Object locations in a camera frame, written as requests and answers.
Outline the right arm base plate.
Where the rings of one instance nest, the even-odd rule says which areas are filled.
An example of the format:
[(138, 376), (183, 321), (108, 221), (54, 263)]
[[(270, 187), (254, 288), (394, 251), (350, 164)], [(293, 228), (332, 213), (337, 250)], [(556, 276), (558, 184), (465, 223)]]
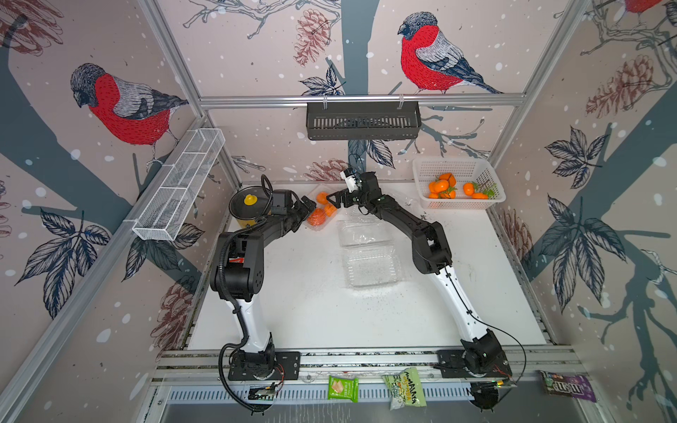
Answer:
[(438, 350), (437, 364), (433, 368), (440, 370), (443, 378), (513, 377), (511, 365), (503, 350), (485, 358), (463, 349)]

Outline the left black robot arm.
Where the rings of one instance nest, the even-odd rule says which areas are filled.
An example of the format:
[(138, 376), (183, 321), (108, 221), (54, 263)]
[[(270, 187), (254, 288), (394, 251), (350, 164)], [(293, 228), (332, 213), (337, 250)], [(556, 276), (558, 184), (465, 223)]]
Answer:
[(314, 201), (292, 190), (252, 186), (236, 192), (229, 212), (241, 228), (219, 235), (210, 271), (210, 287), (232, 308), (242, 339), (227, 344), (231, 352), (231, 381), (281, 377), (273, 335), (264, 321), (257, 299), (264, 284), (264, 250), (289, 233), (295, 233), (317, 208)]

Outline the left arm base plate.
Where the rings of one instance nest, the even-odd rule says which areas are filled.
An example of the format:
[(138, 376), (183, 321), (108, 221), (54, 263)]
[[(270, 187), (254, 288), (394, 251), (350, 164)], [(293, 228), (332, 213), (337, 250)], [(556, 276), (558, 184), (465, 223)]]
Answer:
[(229, 362), (227, 379), (236, 382), (295, 381), (300, 366), (299, 352), (236, 352)]

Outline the clear plastic container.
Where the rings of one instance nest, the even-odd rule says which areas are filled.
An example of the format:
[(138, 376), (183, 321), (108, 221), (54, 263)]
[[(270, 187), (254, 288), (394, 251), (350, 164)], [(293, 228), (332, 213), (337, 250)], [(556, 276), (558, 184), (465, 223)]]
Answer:
[(353, 289), (388, 286), (403, 278), (400, 258), (391, 243), (344, 248), (343, 269), (347, 285)]
[(330, 194), (339, 190), (338, 185), (318, 184), (313, 187), (307, 197), (315, 202), (316, 208), (303, 223), (307, 229), (324, 230), (340, 215), (341, 209), (338, 209), (328, 200)]
[(389, 243), (392, 237), (379, 221), (342, 220), (338, 223), (338, 238), (345, 248), (377, 243)]

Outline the white plastic basket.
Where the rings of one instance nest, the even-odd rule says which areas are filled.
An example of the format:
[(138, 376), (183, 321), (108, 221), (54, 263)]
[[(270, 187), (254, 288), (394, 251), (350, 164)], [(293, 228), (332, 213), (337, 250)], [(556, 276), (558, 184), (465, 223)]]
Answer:
[[(494, 204), (500, 204), (506, 200), (504, 187), (499, 181), (495, 169), (486, 161), (471, 158), (427, 158), (416, 159), (413, 164), (414, 181), (417, 185), (418, 196), (421, 206), (425, 209), (462, 209), (462, 210), (486, 210)], [(457, 184), (448, 190), (455, 190), (454, 199), (430, 199), (428, 185), (442, 174), (451, 173), (455, 176)], [(481, 192), (489, 196), (489, 199), (472, 199), (463, 192), (465, 183), (473, 183), (475, 192)]]

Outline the large orange container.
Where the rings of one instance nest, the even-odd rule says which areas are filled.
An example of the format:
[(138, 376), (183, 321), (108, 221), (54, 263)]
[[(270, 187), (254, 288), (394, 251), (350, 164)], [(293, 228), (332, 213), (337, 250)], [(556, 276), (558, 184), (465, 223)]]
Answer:
[(324, 208), (318, 207), (315, 209), (314, 213), (306, 220), (309, 226), (311, 227), (322, 227), (326, 222), (326, 214)]

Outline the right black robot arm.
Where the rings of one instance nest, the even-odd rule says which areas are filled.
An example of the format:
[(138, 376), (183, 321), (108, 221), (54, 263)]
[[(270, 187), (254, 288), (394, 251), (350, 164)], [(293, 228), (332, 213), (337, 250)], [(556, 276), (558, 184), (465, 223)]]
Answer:
[(429, 276), (453, 316), (464, 349), (462, 359), (471, 375), (480, 377), (506, 363), (504, 349), (495, 335), (497, 327), (483, 322), (458, 280), (443, 226), (415, 216), (397, 200), (382, 192), (376, 174), (358, 173), (352, 167), (340, 172), (347, 188), (327, 196), (337, 208), (358, 207), (390, 223), (407, 236), (412, 245), (415, 268)]

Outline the reddish orange container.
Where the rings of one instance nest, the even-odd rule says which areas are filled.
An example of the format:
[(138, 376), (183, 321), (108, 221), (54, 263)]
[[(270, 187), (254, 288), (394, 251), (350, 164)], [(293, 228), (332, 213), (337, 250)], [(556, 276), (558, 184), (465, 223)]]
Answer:
[(441, 176), (439, 176), (438, 179), (440, 181), (447, 181), (449, 183), (450, 187), (455, 187), (456, 184), (457, 184), (457, 180), (456, 180), (455, 176), (451, 173), (442, 174)]

